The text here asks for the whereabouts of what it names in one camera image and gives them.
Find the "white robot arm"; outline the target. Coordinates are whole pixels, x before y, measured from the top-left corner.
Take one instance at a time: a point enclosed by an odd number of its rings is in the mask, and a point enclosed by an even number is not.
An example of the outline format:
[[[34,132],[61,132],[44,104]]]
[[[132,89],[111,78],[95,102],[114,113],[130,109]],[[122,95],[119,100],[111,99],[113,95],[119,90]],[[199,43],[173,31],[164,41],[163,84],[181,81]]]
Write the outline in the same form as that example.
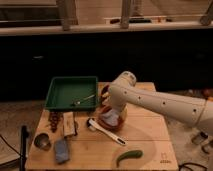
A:
[[[135,86],[136,77],[122,72],[109,84],[109,104],[121,112],[127,103],[176,119],[213,136],[213,101],[157,91]]]

